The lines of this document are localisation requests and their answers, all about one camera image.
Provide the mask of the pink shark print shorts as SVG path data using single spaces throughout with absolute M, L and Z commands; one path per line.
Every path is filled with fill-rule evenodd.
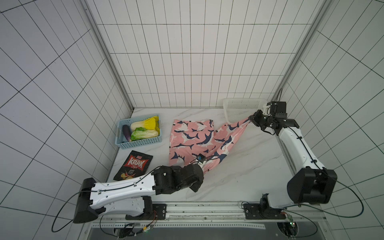
M 229 155 L 249 123 L 244 119 L 224 124 L 216 130 L 213 120 L 175 120 L 170 134 L 169 165 L 185 167 L 197 164 L 204 173 L 211 171 Z M 207 158 L 204 164 L 196 162 L 199 154 Z

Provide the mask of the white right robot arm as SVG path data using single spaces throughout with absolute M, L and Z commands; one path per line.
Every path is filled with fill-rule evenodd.
M 284 189 L 262 196 L 261 208 L 281 210 L 300 204 L 327 204 L 338 176 L 315 157 L 298 123 L 294 119 L 287 119 L 286 114 L 268 116 L 261 110 L 249 116 L 249 120 L 263 132 L 266 132 L 266 128 L 275 131 L 296 170 Z

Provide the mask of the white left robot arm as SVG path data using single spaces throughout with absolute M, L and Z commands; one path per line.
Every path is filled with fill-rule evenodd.
M 170 195 L 185 188 L 197 192 L 203 180 L 203 164 L 198 162 L 185 167 L 159 166 L 145 176 L 113 183 L 88 178 L 78 193 L 73 222 L 88 223 L 106 214 L 137 217 L 144 213 L 146 197 Z

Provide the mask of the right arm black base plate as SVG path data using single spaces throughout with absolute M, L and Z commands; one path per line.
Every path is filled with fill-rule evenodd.
M 282 210 L 272 209 L 261 204 L 242 202 L 241 208 L 245 213 L 246 220 L 285 220 L 286 216 Z

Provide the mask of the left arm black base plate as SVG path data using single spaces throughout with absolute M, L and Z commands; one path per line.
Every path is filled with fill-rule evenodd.
M 141 215 L 133 217 L 126 215 L 126 220 L 132 221 L 149 221 L 149 220 L 164 220 L 166 218 L 167 205 L 166 204 L 149 204 L 144 207 Z

